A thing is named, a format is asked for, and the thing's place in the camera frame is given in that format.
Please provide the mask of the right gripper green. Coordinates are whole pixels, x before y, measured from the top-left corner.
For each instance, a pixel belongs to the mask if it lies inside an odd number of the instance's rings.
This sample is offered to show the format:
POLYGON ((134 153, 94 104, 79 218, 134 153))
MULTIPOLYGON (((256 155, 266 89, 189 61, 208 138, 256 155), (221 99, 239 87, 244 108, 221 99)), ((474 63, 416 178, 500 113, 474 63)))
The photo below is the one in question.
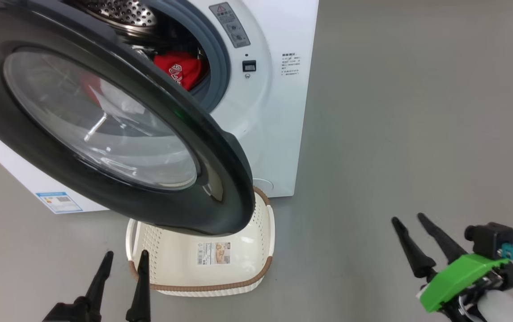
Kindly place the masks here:
POLYGON ((513 288, 513 263, 509 259, 467 254, 426 214, 420 212, 417 218, 449 264, 442 271, 435 271, 436 262, 414 242, 402 221, 397 217, 391 219, 414 277, 427 281, 418 293, 422 307, 427 313, 444 314, 451 322, 485 322, 485 314, 479 313, 479 300, 487 297, 487 291, 513 288))

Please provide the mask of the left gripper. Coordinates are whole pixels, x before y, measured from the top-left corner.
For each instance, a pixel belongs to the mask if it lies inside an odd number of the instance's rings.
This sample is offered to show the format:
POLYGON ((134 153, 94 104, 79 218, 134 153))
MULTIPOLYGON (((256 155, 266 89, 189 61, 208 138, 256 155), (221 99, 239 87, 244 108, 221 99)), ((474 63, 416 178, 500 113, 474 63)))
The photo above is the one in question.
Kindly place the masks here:
MULTIPOLYGON (((42 322, 101 322, 101 305, 105 283, 110 275, 113 263, 113 251, 107 251, 97 273, 91 281, 85 298, 76 298, 71 304, 58 302, 46 314, 42 322)), ((138 281, 131 307, 126 312, 128 322, 150 322, 150 276, 149 253, 143 250, 136 269, 138 281)))

